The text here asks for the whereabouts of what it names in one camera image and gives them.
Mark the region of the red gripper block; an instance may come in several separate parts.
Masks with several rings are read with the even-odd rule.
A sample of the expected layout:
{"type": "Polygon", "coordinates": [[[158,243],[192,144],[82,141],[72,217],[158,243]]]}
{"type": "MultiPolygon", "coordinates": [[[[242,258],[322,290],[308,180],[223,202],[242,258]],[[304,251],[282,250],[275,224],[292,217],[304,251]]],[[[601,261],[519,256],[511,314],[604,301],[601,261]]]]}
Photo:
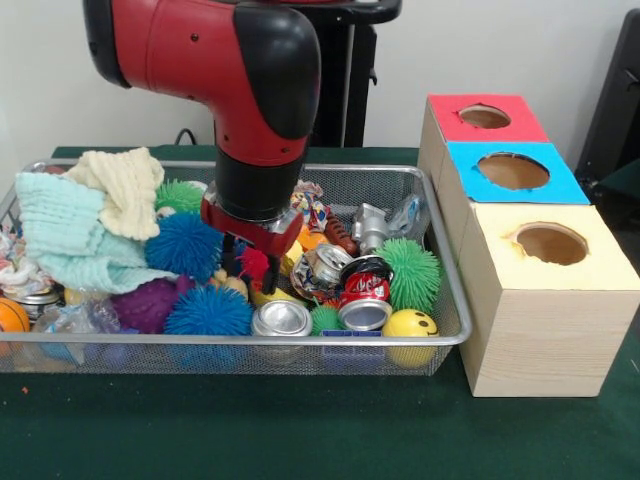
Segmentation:
{"type": "Polygon", "coordinates": [[[221,267],[228,276],[236,275],[235,240],[240,239],[267,256],[268,267],[262,280],[262,293],[272,295],[278,285],[280,257],[289,251],[303,224],[303,214],[289,208],[275,220],[246,220],[225,212],[214,196],[201,200],[201,218],[223,234],[221,267]]]}

